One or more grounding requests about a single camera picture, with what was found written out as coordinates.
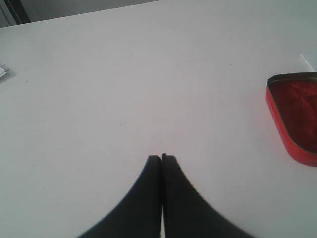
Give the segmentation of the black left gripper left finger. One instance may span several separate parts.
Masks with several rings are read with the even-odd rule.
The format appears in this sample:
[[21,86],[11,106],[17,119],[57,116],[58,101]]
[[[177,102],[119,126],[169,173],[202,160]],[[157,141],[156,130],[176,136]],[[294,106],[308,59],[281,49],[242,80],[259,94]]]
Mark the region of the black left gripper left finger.
[[161,158],[147,158],[125,197],[81,238],[159,238],[162,217]]

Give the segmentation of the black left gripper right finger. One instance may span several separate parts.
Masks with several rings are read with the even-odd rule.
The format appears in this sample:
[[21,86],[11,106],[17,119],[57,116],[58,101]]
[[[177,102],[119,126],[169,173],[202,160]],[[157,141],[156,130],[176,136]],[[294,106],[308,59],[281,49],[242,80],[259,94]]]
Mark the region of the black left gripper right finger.
[[167,238],[251,238],[195,190],[175,156],[162,155],[163,216]]

